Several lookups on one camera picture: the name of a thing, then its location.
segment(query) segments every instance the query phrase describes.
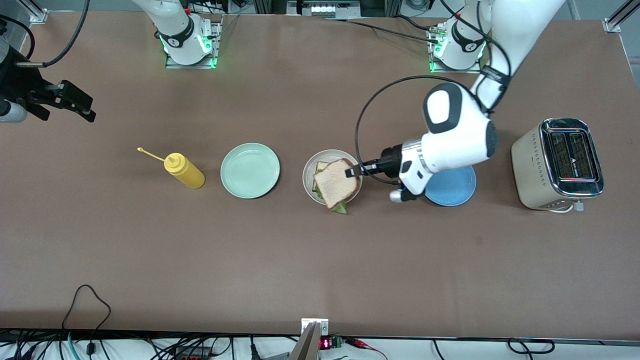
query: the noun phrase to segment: red digital display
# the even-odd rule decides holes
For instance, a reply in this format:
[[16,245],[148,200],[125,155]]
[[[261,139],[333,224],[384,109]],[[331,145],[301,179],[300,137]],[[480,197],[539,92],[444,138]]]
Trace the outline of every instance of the red digital display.
[[320,344],[318,344],[318,348],[320,350],[328,350],[331,348],[331,337],[322,337],[320,339]]

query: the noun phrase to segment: green led light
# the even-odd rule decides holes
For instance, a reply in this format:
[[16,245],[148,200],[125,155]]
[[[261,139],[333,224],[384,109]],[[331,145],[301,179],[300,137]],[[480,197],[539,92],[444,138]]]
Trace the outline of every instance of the green led light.
[[208,38],[203,38],[200,35],[198,35],[196,38],[198,39],[198,42],[200,42],[202,51],[204,51],[205,53],[211,51],[211,40],[209,40]]

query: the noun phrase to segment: metal mounting plate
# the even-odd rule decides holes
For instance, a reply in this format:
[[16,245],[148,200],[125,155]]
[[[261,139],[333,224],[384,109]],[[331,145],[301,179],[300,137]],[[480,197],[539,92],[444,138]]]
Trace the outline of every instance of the metal mounting plate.
[[322,326],[322,332],[321,335],[322,336],[327,336],[329,335],[329,319],[318,319],[318,318],[302,318],[300,324],[301,324],[301,329],[300,329],[300,334],[302,334],[303,332],[305,332],[305,329],[307,328],[307,325],[309,325],[309,323],[312,322],[319,322],[320,325]]

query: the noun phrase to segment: table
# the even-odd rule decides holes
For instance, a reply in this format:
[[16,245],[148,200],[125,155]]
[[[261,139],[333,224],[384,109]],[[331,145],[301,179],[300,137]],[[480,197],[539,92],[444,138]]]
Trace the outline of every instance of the table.
[[[77,16],[34,26],[33,59],[57,54]],[[368,21],[419,35],[400,19]],[[1,127],[1,327],[59,327],[87,282],[113,307],[110,329],[296,333],[318,316],[342,334],[640,339],[640,94],[618,35],[599,22],[544,32],[493,116],[500,147],[475,166],[468,203],[393,204],[365,179],[348,216],[308,198],[303,166],[324,149],[353,153],[364,102],[426,73],[424,44],[345,22],[244,16],[217,69],[165,70],[153,32],[144,13],[90,13],[42,74],[93,96],[95,123],[53,111]],[[425,132],[420,107],[435,84],[405,83],[372,104],[366,160]],[[527,210],[509,148],[564,116],[590,125],[604,194],[581,214]],[[224,155],[245,142],[282,164],[256,200],[220,183]],[[207,182],[189,190],[139,146],[185,154]],[[68,327],[103,316],[82,293]]]

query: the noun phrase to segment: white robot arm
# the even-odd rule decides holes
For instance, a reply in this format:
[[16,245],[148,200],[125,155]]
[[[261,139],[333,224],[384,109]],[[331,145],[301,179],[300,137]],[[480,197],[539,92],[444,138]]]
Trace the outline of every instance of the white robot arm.
[[179,0],[132,0],[156,25],[164,50],[180,65],[192,65],[213,51],[211,21],[187,13]]
[[[421,197],[436,172],[474,165],[493,155],[498,136],[489,115],[511,77],[564,3],[564,0],[473,1],[481,9],[486,1],[486,8],[491,9],[494,44],[490,45],[491,61],[483,67],[471,91],[455,83],[437,85],[423,103],[428,133],[389,147],[383,150],[380,159],[346,172],[348,177],[380,172],[391,178],[398,177],[401,188],[391,192],[393,202]],[[464,11],[472,9],[475,17],[475,6],[467,6]]]

